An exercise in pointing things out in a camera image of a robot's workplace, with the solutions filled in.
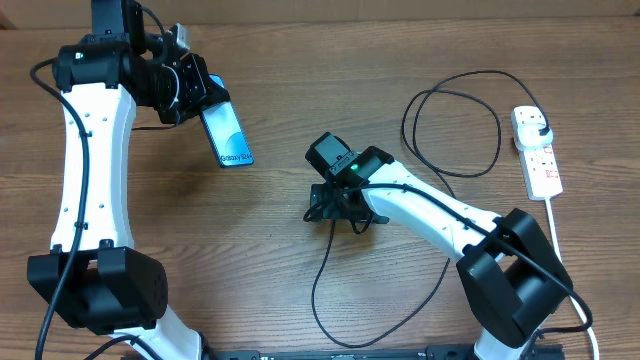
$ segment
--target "smartphone screen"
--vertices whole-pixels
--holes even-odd
[[[224,87],[219,76],[209,76],[218,85]],[[200,119],[221,167],[253,164],[249,144],[230,101],[204,110],[200,114]]]

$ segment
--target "power plug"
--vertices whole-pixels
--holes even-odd
[[[540,130],[546,126],[542,112],[535,106],[518,106],[511,112],[513,139],[520,151],[533,150],[536,147],[551,145],[553,131],[545,135]]]
[[[544,200],[560,194],[562,182],[551,146],[553,133],[549,130],[547,135],[539,134],[545,125],[540,110],[519,106],[511,113],[511,120],[529,199]]]

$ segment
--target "blue smartphone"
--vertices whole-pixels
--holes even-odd
[[[217,75],[209,75],[211,80],[224,87]],[[202,113],[200,119],[207,132],[213,151],[218,156],[220,167],[246,166],[253,164],[249,144],[242,132],[238,117],[231,102],[212,106]]]

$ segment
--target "power strip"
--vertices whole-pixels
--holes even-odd
[[[535,141],[536,139],[527,139],[527,145],[524,146],[521,143],[522,137],[517,136],[518,133],[522,133],[523,128],[531,128],[532,122],[537,124],[540,118],[542,114],[535,106],[519,106],[511,113],[513,133],[516,134],[514,141],[518,148],[524,171],[524,182],[531,200],[550,199],[562,193],[558,163],[551,144],[546,145],[546,139],[540,137],[538,142]]]

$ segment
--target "wood grain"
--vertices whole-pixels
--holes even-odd
[[[320,177],[304,160],[332,131],[355,149],[377,145],[425,181],[437,178],[401,145],[411,97],[438,80],[494,68],[523,79],[549,115],[565,192],[554,200],[566,266],[591,306],[603,358],[637,359],[640,345],[640,22],[638,19],[476,20],[194,27],[193,48],[222,75],[256,163],[218,168],[197,120],[135,133],[129,216],[138,250],[162,261],[170,303],[217,349],[263,352],[338,349],[317,328],[310,291],[328,224],[306,224],[309,187]],[[45,253],[61,196],[60,105],[33,85],[32,64],[85,33],[3,31],[0,47],[0,358],[32,356],[45,302],[26,282],[26,259]],[[50,79],[48,71],[43,77]],[[503,120],[503,151],[480,179],[451,179],[460,199],[507,213],[527,199],[512,145],[510,110],[528,104],[508,79],[461,79],[451,89],[479,96]],[[495,150],[491,115],[436,96],[419,144],[437,165],[471,172]],[[157,116],[140,109],[137,123]],[[362,236],[341,224],[317,303],[339,339],[371,339],[429,293],[444,256],[394,224]],[[564,304],[550,319],[570,325]],[[455,269],[415,319],[375,348],[473,342],[480,327]],[[48,359],[82,358],[103,338],[56,317]],[[587,359],[583,335],[550,336],[569,359]],[[117,359],[126,348],[109,352]]]

